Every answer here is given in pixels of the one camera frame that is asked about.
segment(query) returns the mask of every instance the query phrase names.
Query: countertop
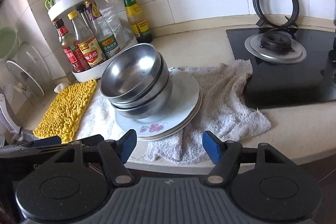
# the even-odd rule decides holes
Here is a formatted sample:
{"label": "countertop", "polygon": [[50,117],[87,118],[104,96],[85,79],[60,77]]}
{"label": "countertop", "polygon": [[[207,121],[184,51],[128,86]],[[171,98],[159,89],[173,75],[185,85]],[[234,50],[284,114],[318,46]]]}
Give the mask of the countertop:
{"label": "countertop", "polygon": [[[194,30],[156,37],[153,45],[162,54],[168,67],[217,66],[220,63],[230,64],[234,61],[226,29],[249,28],[255,25],[240,25]],[[333,31],[322,27],[301,26]],[[36,106],[24,119],[22,126],[33,130],[38,125],[53,96],[45,98],[44,106]],[[261,110],[271,121],[272,128],[268,132],[241,141],[245,147],[257,147],[266,142],[278,149],[296,164],[322,159],[336,153],[336,102],[284,107]],[[147,142],[138,141],[126,167],[164,173],[207,174],[212,169],[210,160],[195,165],[176,165],[163,159],[144,160]],[[251,164],[242,164],[240,172],[253,168]]]}

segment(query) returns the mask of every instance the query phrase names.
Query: white towel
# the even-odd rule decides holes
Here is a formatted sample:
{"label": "white towel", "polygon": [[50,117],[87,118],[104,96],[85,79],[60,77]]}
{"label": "white towel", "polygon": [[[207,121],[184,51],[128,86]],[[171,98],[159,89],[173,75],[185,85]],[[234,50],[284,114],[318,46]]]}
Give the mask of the white towel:
{"label": "white towel", "polygon": [[[147,160],[162,157],[176,164],[194,164],[208,158],[202,146],[205,130],[210,130],[223,141],[239,141],[270,129],[270,121],[260,111],[249,109],[241,101],[246,81],[252,75],[250,61],[236,60],[230,66],[189,67],[184,71],[190,73],[202,89],[201,108],[178,133],[148,142]],[[97,86],[75,139],[101,134],[105,140],[118,140],[123,132],[114,119],[114,108]]]}
{"label": "white towel", "polygon": [[259,111],[242,102],[247,79],[252,75],[251,62],[236,60],[232,65],[184,69],[199,83],[203,99],[191,122],[178,133],[149,142],[145,159],[162,157],[178,164],[194,164],[208,158],[202,146],[202,134],[210,130],[220,140],[239,141],[260,135],[271,128]]}

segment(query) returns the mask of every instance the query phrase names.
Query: stack of plates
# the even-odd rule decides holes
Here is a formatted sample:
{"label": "stack of plates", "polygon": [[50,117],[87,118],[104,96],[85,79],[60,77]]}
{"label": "stack of plates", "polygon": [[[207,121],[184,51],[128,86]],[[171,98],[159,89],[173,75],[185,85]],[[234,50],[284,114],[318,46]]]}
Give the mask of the stack of plates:
{"label": "stack of plates", "polygon": [[139,140],[159,140],[180,131],[197,114],[202,103],[202,91],[196,79],[178,69],[169,73],[173,81],[172,94],[157,114],[133,120],[115,113],[115,121],[124,132],[134,129]]}

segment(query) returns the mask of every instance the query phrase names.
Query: stainless steel bowl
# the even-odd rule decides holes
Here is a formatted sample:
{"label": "stainless steel bowl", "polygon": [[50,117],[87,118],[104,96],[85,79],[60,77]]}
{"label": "stainless steel bowl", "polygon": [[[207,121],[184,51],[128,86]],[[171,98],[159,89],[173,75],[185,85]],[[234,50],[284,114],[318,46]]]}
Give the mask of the stainless steel bowl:
{"label": "stainless steel bowl", "polygon": [[131,118],[131,119],[143,119],[147,118],[154,113],[157,113],[163,106],[168,102],[171,92],[173,90],[173,81],[169,76],[168,82],[163,88],[163,90],[151,101],[131,109],[120,109],[116,106],[115,111],[119,112],[120,115]]}
{"label": "stainless steel bowl", "polygon": [[129,47],[105,69],[100,91],[112,102],[135,101],[153,87],[161,65],[161,56],[153,45],[141,43]]}
{"label": "stainless steel bowl", "polygon": [[168,78],[169,78],[169,71],[168,71],[168,66],[167,66],[166,61],[163,59],[161,54],[160,54],[160,56],[161,56],[161,62],[163,64],[163,66],[162,66],[162,70],[160,72],[160,75],[159,75],[156,83],[152,87],[152,89],[149,90],[147,94],[145,94],[143,97],[139,98],[138,100],[135,100],[133,102],[126,103],[126,104],[115,103],[115,102],[111,101],[112,105],[114,105],[118,108],[121,108],[121,109],[134,108],[134,107],[140,106],[140,105],[152,100],[155,96],[157,96],[163,90],[163,88],[167,84],[167,81],[168,81]]}

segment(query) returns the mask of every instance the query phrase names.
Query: yellow chenille cleaning mitt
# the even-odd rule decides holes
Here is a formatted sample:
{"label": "yellow chenille cleaning mitt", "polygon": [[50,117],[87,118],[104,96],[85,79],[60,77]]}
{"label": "yellow chenille cleaning mitt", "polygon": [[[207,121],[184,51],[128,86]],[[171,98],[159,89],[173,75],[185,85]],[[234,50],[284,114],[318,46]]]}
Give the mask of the yellow chenille cleaning mitt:
{"label": "yellow chenille cleaning mitt", "polygon": [[64,89],[53,100],[33,134],[39,138],[60,136],[62,143],[73,141],[96,86],[96,80],[92,79]]}

